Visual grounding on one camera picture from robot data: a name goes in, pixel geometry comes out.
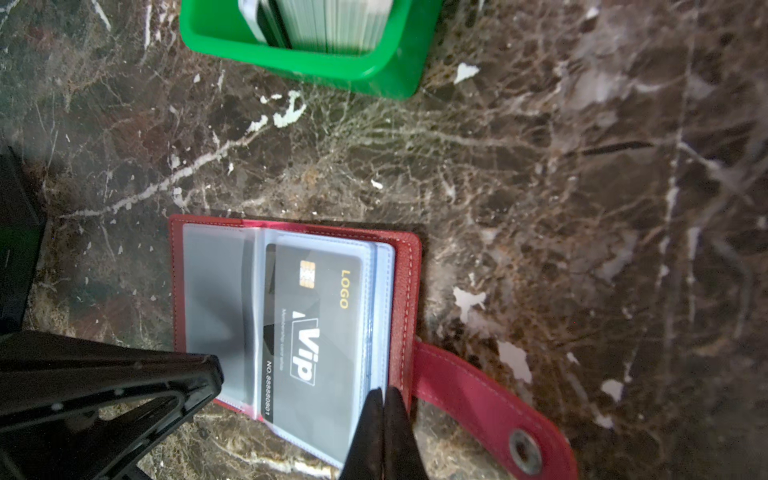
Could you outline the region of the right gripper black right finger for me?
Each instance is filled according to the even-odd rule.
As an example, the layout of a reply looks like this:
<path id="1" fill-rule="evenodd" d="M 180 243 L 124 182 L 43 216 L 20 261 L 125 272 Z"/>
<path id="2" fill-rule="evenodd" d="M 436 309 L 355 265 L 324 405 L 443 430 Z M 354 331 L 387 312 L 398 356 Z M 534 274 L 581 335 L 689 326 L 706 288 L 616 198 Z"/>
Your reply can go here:
<path id="1" fill-rule="evenodd" d="M 403 396 L 394 386 L 385 394 L 383 438 L 384 479 L 428 480 Z"/>

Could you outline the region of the green plastic tray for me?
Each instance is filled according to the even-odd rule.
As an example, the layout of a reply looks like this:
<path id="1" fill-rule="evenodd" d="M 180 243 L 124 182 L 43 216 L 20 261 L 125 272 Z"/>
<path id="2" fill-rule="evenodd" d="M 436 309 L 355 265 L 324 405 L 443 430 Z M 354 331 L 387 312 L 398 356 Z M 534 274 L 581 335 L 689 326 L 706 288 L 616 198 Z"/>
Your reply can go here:
<path id="1" fill-rule="evenodd" d="M 234 1 L 182 1 L 180 33 L 194 52 L 293 80 L 403 100 L 418 89 L 441 9 L 440 1 L 396 1 L 378 46 L 360 56 L 259 44 Z"/>

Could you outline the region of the stack of credit cards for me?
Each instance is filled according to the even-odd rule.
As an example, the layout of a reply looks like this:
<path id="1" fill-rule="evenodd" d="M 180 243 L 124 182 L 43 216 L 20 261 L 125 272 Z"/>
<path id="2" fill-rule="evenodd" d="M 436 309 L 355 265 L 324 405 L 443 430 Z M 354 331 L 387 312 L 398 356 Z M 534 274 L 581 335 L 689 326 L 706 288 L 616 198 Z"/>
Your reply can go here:
<path id="1" fill-rule="evenodd" d="M 271 47 L 363 55 L 381 41 L 392 0 L 239 0 L 255 39 Z"/>

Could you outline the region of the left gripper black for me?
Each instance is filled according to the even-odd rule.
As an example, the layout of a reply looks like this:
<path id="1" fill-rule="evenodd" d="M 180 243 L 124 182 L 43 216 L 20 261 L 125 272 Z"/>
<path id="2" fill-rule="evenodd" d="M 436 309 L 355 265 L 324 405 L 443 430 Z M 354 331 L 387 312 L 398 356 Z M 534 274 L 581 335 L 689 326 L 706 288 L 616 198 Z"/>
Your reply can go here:
<path id="1" fill-rule="evenodd" d="M 18 332 L 46 221 L 21 158 L 2 149 L 1 476 L 144 479 L 139 461 L 221 393 L 220 362 Z"/>

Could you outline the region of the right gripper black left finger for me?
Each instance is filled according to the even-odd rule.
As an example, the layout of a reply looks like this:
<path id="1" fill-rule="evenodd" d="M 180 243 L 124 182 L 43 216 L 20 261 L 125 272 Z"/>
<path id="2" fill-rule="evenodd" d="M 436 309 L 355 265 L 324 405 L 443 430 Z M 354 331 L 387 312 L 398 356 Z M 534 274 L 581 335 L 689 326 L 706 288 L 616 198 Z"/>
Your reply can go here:
<path id="1" fill-rule="evenodd" d="M 379 480 L 384 462 L 384 401 L 381 389 L 365 400 L 340 480 Z"/>

